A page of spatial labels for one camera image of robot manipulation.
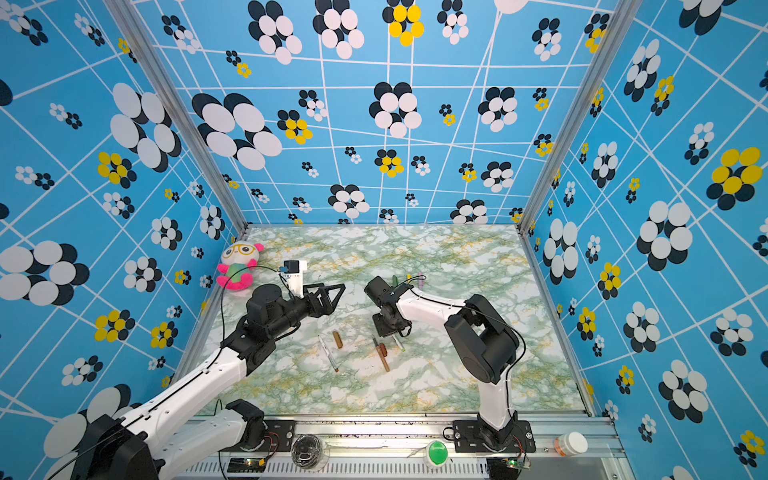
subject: black mounting plate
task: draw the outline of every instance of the black mounting plate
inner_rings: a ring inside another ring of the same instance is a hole
[[[266,432],[275,432],[280,436],[280,444],[277,446],[278,452],[290,452],[291,446],[293,446],[293,433],[296,430],[296,422],[293,420],[268,420],[264,419],[266,423]],[[286,434],[290,432],[291,438],[288,439]],[[264,441],[256,450],[252,452],[244,452],[238,445],[229,447],[228,449],[221,450],[222,452],[236,452],[240,454],[255,453],[255,452],[268,452],[270,450],[269,441]]]
[[[455,420],[453,422],[453,432],[458,434],[458,438],[453,442],[457,452],[489,453],[489,450],[483,445],[482,437],[480,436],[480,423],[477,420]],[[527,453],[536,451],[536,441],[533,438],[530,422],[518,420],[512,428],[512,435],[522,442]],[[512,443],[503,452],[521,453],[520,447],[515,440],[512,440]]]

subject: blue patterned wallpaper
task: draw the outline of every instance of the blue patterned wallpaper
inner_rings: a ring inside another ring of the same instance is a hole
[[[0,478],[42,479],[168,386],[236,233],[101,2],[0,21]]]
[[[645,1],[524,233],[637,478],[768,478],[766,27]]]
[[[513,222],[616,4],[134,2],[253,223]]]

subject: pink plush toy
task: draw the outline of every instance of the pink plush toy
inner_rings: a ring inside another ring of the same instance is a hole
[[[251,270],[256,268],[259,260],[259,252],[264,250],[264,245],[248,242],[236,242],[221,255],[221,263],[217,269],[223,276],[216,278],[216,282],[227,290],[243,290],[253,284]]]

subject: marble tabletop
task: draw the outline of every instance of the marble tabletop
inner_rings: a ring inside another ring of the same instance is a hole
[[[386,344],[391,372],[374,350],[371,320],[377,309],[363,292],[376,275],[389,283],[407,273],[424,273],[424,291],[453,299],[473,293],[488,298],[528,344],[528,353],[510,375],[510,400],[520,410],[582,410],[565,357],[512,226],[348,226],[251,227],[247,239],[262,243],[260,265],[279,267],[304,259],[304,283],[345,283],[332,316],[305,319],[277,343],[261,367],[220,395],[224,405],[243,398],[267,415],[297,413],[477,412],[477,380],[462,365],[445,330],[414,323],[401,339]],[[275,273],[255,272],[255,285],[278,283]],[[253,288],[224,296],[226,332],[246,312]],[[220,314],[202,361],[222,339]],[[343,340],[337,349],[332,331]],[[323,337],[339,371],[320,346]],[[210,403],[201,415],[213,413]]]

